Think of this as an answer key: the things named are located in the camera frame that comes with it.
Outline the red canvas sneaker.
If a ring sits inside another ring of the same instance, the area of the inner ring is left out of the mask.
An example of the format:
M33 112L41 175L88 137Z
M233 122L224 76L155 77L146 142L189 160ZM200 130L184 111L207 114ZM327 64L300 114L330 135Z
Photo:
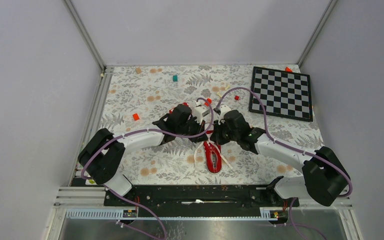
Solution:
M233 169L233 166L229 163L227 158L223 156L221 145L210 140L203 141L196 147L193 154L194 165L197 164L198 151L201 150L201 148L203 148L205 156L206 169L210 173L218 174L223 168L223 163L225 163L230 169Z

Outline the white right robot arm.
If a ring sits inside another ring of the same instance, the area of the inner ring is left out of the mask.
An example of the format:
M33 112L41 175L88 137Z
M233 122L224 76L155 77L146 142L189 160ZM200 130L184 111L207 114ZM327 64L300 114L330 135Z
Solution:
M306 149L269 136L262 128L250 127L238 110L215 110L217 120L210 140L218 145L237 143L244 151L274 158L297 170L296 177L276 177L267 186L267 201L273 206L286 199L312 198L329 207L347 187L350 177L328 147Z

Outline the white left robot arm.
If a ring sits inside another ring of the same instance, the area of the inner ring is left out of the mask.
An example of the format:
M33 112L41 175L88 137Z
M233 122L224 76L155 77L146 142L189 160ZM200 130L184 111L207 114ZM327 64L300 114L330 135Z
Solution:
M190 108L179 104L146 128L114 136L107 128L99 129L81 150L77 161L83 167L81 177L91 179L116 193L124 206L132 204L135 192L132 183L118 168L125 155L137 150L167 144L175 138L190 139L196 143L206 140L204 117L214 116L209 104Z

